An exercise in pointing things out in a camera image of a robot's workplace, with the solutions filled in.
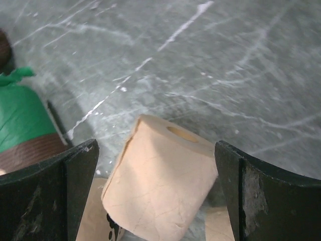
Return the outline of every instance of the green bag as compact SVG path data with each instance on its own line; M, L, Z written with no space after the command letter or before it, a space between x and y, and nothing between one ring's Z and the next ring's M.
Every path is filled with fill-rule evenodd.
M28 140L57 133L38 95L18 85L34 76L29 67L0 75L0 153Z

